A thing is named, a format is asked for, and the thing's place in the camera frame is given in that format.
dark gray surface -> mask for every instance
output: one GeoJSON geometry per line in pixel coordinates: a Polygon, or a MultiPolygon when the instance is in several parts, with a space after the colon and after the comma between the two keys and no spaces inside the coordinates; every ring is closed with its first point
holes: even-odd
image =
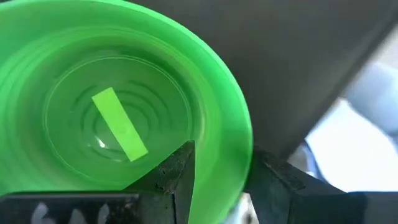
{"type": "Polygon", "coordinates": [[[226,62],[255,142],[295,149],[397,17],[396,0],[135,0],[175,19],[226,62]]]}

white fabric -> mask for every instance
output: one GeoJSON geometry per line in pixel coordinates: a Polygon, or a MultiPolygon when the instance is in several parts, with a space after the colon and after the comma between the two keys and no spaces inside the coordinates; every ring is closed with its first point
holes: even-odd
{"type": "Polygon", "coordinates": [[[398,191],[395,145],[346,100],[338,100],[306,140],[331,185],[345,192],[398,191]]]}
{"type": "Polygon", "coordinates": [[[370,63],[359,77],[347,92],[353,108],[383,131],[398,131],[398,69],[370,63]]]}

blurry background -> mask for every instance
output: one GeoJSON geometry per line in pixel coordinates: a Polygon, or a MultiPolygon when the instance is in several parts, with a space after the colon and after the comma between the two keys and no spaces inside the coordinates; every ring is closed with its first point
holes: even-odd
{"type": "MultiPolygon", "coordinates": [[[[398,191],[397,146],[398,27],[289,162],[345,192],[398,191]]],[[[258,223],[249,195],[226,223],[258,223]]]]}

plastic cup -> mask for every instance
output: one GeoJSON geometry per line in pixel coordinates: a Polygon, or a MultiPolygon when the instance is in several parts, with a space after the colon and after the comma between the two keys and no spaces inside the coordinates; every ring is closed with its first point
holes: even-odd
{"type": "Polygon", "coordinates": [[[238,84],[209,46],[118,0],[12,1],[0,18],[1,194],[121,190],[193,139],[190,223],[227,215],[248,174],[252,130],[238,84]],[[101,115],[93,97],[107,88],[147,154],[129,159],[101,115]]]}

green label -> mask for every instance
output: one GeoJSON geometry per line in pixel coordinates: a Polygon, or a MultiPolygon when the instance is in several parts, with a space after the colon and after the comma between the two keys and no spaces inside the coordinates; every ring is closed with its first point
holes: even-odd
{"type": "Polygon", "coordinates": [[[103,90],[92,99],[130,161],[148,153],[112,87],[103,90]]]}

